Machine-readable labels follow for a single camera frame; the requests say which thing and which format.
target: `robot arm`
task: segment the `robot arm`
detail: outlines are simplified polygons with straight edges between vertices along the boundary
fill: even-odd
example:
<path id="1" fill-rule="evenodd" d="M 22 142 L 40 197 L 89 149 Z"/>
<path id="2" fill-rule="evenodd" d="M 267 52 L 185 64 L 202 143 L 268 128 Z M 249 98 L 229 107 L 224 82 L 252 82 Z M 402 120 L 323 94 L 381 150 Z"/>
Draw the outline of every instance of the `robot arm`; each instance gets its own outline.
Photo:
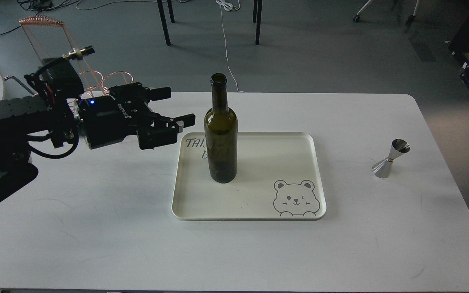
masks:
<path id="1" fill-rule="evenodd" d="M 90 149 L 123 141 L 136 135 L 141 150 L 177 142 L 178 133 L 195 124 L 195 115 L 164 117 L 148 104 L 171 98 L 171 88 L 149 89 L 139 82 L 110 87 L 108 95 L 81 99 L 82 82 L 69 60 L 92 54 L 91 46 L 74 50 L 59 58 L 45 60 L 34 74 L 26 75 L 36 96 L 0 101 L 0 202 L 38 174 L 30 164 L 35 153 L 47 158 L 63 158 L 77 147 L 79 136 L 85 137 Z M 75 113 L 67 99 L 75 100 Z M 32 133 L 46 131 L 44 136 Z M 64 143 L 70 149 L 60 155 L 43 153 L 30 141 L 51 141 L 54 148 Z"/>

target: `wine bottle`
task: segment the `wine bottle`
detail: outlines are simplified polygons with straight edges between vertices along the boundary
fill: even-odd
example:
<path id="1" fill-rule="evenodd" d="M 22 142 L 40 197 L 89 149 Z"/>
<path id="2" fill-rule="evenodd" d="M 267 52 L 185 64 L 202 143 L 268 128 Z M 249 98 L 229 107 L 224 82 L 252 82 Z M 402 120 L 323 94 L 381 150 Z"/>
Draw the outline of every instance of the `wine bottle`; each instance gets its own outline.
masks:
<path id="1" fill-rule="evenodd" d="M 211 76 L 213 107 L 204 117 L 209 173 L 216 182 L 227 183 L 237 172 L 238 119 L 227 107 L 227 78 Z"/>

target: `metal jigger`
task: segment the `metal jigger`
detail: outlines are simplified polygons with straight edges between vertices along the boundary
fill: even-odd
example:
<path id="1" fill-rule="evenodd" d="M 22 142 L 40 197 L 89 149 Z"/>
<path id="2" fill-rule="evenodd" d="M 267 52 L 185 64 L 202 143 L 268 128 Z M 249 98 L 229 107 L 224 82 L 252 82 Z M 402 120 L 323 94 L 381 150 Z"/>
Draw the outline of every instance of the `metal jigger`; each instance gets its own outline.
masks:
<path id="1" fill-rule="evenodd" d="M 379 178 L 387 178 L 392 171 L 392 163 L 395 158 L 402 156 L 410 151 L 410 145 L 402 139 L 394 139 L 392 141 L 392 147 L 390 148 L 390 154 L 388 157 L 376 163 L 372 167 L 372 172 Z"/>

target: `chair wheel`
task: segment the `chair wheel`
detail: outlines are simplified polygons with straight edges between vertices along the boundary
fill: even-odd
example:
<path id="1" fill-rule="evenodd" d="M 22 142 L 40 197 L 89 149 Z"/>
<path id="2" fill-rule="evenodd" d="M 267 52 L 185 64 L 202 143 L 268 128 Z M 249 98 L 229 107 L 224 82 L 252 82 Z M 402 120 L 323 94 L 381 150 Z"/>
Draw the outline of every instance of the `chair wheel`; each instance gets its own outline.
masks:
<path id="1" fill-rule="evenodd" d="M 408 19 L 406 20 L 405 24 L 406 25 L 411 24 L 412 22 L 414 22 L 414 19 L 415 19 L 415 15 L 410 15 Z"/>

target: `bottle opening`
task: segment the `bottle opening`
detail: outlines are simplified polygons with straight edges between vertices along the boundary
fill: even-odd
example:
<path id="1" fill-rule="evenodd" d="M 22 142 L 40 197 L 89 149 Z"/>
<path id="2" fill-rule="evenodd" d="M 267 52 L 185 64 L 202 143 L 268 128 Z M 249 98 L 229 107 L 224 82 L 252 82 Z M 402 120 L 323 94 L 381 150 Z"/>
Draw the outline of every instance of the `bottle opening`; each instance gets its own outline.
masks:
<path id="1" fill-rule="evenodd" d="M 226 85 L 227 77 L 224 74 L 216 73 L 211 76 L 211 85 Z"/>

